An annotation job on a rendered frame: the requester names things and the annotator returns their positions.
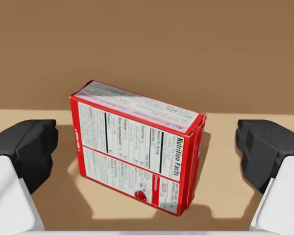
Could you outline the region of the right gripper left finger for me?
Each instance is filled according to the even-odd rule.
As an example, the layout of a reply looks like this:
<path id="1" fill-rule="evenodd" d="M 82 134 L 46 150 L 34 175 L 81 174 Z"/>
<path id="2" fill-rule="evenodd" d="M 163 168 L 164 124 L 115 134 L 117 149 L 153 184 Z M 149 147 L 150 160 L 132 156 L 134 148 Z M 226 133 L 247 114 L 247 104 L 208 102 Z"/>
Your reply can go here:
<path id="1" fill-rule="evenodd" d="M 50 176 L 54 119 L 21 121 L 0 132 L 0 232 L 43 231 L 32 193 Z"/>

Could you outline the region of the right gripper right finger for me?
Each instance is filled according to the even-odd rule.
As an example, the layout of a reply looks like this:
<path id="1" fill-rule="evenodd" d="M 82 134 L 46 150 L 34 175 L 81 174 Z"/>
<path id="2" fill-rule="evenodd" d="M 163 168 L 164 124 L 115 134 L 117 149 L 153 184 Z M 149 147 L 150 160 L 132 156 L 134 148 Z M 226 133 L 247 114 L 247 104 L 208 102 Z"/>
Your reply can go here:
<path id="1" fill-rule="evenodd" d="M 269 120 L 240 119 L 236 145 L 244 177 L 263 195 L 249 229 L 294 232 L 294 132 Z"/>

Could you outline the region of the red and white carton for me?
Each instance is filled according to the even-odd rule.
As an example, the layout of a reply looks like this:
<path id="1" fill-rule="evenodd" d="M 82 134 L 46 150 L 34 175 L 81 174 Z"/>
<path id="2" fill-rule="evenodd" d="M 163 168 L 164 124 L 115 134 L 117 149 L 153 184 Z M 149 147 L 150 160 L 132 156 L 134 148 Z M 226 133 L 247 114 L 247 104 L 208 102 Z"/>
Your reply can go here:
<path id="1" fill-rule="evenodd" d="M 175 216 L 190 206 L 205 114 L 97 81 L 70 103 L 83 177 Z"/>

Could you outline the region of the pale wooden shelf unit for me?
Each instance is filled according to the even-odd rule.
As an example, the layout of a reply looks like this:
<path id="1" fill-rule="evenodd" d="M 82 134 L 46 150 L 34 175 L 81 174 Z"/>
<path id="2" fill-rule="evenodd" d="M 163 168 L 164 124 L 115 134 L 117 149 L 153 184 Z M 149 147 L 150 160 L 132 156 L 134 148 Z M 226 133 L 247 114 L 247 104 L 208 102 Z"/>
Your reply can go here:
<path id="1" fill-rule="evenodd" d="M 176 217 L 83 178 L 70 95 L 90 80 L 207 115 L 195 198 Z M 47 230 L 248 230 L 239 119 L 294 131 L 294 0 L 0 0 L 0 132 L 55 119 Z"/>

